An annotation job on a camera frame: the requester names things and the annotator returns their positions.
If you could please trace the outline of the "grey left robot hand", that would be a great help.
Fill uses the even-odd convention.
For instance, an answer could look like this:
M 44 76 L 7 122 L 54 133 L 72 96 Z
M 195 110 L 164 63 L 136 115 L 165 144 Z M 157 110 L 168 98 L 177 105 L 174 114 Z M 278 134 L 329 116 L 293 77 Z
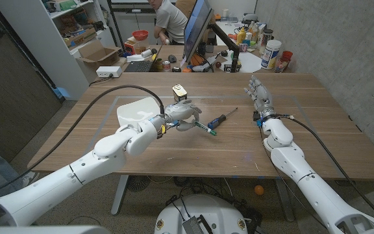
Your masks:
M 202 110 L 195 106 L 190 99 L 168 105 L 164 109 L 165 122 L 167 124 L 178 122 L 178 131 L 187 131 L 195 127 L 195 122 L 199 121 Z

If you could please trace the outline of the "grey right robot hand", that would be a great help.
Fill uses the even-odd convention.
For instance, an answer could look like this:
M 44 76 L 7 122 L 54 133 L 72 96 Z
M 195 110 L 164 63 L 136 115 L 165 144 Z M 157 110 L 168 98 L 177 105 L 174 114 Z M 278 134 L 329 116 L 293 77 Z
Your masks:
M 244 88 L 244 91 L 252 99 L 262 121 L 273 118 L 277 114 L 274 111 L 271 93 L 255 75 L 252 75 L 249 80 L 249 89 Z

